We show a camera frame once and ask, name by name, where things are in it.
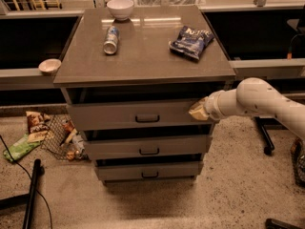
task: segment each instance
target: drawer front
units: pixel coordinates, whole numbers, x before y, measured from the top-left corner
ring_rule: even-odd
[[[209,135],[139,138],[113,141],[86,141],[91,160],[140,156],[175,156],[205,154],[211,144]]]
[[[203,162],[178,164],[152,164],[142,166],[117,166],[111,168],[96,167],[95,172],[102,181],[151,180],[169,177],[195,177],[202,171]]]
[[[195,100],[69,105],[78,130],[107,130],[197,124],[188,113]]]

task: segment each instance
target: can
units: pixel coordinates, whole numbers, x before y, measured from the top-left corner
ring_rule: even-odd
[[[110,26],[107,28],[105,42],[104,42],[104,52],[106,54],[115,54],[117,51],[117,44],[119,40],[119,30],[115,26]]]

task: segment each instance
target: wire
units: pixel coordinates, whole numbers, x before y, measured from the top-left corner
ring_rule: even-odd
[[[288,53],[287,53],[287,59],[292,59],[293,58],[293,42],[295,39],[299,36],[305,36],[304,34],[296,34],[294,37],[290,40],[289,48],[288,48]]]
[[[10,150],[9,150],[9,148],[8,148],[8,146],[7,146],[7,144],[6,144],[6,142],[4,141],[4,139],[2,138],[1,135],[0,135],[0,139],[1,139],[1,141],[3,142],[3,144],[4,144],[5,148],[6,148],[6,150],[8,151],[8,154],[10,155],[10,158],[12,159],[12,161],[13,161],[15,164],[17,164],[19,167],[21,167],[22,170],[25,171],[25,173],[29,176],[30,181],[31,181],[31,175],[30,175],[30,173],[27,171],[27,169],[26,169],[25,167],[23,167],[21,164],[19,164],[19,162],[18,162],[17,160],[15,160],[15,159],[13,158],[13,156],[11,155]],[[50,209],[50,206],[49,206],[49,204],[48,204],[46,198],[45,198],[37,189],[36,189],[36,192],[37,192],[38,195],[40,195],[40,197],[45,201],[45,203],[46,203],[46,205],[47,205],[48,212],[49,212],[49,216],[50,216],[50,229],[52,229],[53,226],[52,226],[52,218],[51,218],[51,209]]]

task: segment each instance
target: drawer handle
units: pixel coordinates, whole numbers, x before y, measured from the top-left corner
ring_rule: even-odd
[[[140,114],[135,116],[137,123],[155,123],[160,120],[160,115],[155,114]]]
[[[140,153],[140,155],[142,155],[142,156],[156,156],[156,155],[158,155],[158,154],[160,153],[160,149],[157,148],[156,151],[153,152],[153,153],[143,153],[142,150],[139,149],[139,153]]]
[[[158,172],[156,172],[156,174],[153,175],[153,176],[145,176],[143,172],[142,172],[141,175],[142,175],[142,178],[143,178],[143,179],[154,179],[154,178],[159,177],[159,173],[158,173]]]

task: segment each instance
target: brown countertop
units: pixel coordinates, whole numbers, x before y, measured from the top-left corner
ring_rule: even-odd
[[[115,55],[103,51],[110,25],[120,31]],[[174,41],[185,25],[211,31],[196,6],[134,8],[125,22],[114,21],[106,8],[85,10],[54,84],[77,87],[234,80],[234,70],[216,40],[199,62],[170,52],[169,41]]]

